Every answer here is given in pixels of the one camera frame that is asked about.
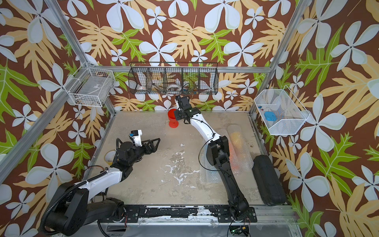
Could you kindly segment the red wine glass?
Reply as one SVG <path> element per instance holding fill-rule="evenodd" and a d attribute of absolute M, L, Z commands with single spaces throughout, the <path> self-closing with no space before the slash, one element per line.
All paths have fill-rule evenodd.
<path fill-rule="evenodd" d="M 176 109 L 170 109 L 168 111 L 169 126 L 171 128 L 177 128 L 179 126 L 179 122 L 176 120 L 176 117 L 175 117 L 176 111 L 177 111 Z"/>

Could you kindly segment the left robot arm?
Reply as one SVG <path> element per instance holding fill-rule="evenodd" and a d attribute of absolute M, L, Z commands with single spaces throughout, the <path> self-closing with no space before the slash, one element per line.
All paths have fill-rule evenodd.
<path fill-rule="evenodd" d="M 91 200 L 107 188 L 125 180 L 133 171 L 133 165 L 144 155 L 155 153 L 160 139 L 142 141 L 141 146 L 116 140 L 113 162 L 100 174 L 78 182 L 64 183 L 55 192 L 40 220 L 38 230 L 47 236 L 63 234 L 71 236 L 82 226 L 100 220 L 121 220 L 124 202 L 117 198 Z"/>

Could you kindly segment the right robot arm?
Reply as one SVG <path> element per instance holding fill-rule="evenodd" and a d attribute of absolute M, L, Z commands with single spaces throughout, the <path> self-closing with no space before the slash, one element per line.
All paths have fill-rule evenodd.
<path fill-rule="evenodd" d="M 217 133 L 205 120 L 198 108 L 192 107 L 188 96 L 175 97 L 177 110 L 174 112 L 177 121 L 192 125 L 203 137 L 206 147 L 206 158 L 214 169 L 204 168 L 211 172 L 218 172 L 228 196 L 228 204 L 233 220 L 241 222 L 254 215 L 253 208 L 240 190 L 230 163 L 229 141 L 226 136 Z"/>

